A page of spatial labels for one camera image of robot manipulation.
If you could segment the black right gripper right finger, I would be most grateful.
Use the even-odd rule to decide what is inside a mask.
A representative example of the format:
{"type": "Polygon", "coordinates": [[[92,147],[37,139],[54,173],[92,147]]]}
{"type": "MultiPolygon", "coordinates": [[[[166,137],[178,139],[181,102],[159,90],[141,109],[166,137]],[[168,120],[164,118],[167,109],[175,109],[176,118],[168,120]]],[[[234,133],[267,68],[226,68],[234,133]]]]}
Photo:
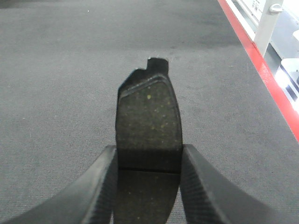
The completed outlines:
{"type": "Polygon", "coordinates": [[[258,201],[184,145],[180,192],[189,224],[297,224],[298,218],[258,201]]]}

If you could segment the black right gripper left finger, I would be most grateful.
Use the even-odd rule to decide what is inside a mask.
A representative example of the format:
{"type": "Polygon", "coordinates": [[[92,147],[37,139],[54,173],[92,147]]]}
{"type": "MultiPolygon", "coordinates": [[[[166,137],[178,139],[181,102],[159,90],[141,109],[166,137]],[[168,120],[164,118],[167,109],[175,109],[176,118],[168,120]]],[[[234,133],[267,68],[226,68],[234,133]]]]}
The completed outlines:
{"type": "Polygon", "coordinates": [[[65,189],[8,224],[108,224],[116,199],[118,156],[105,147],[94,163],[65,189]]]}

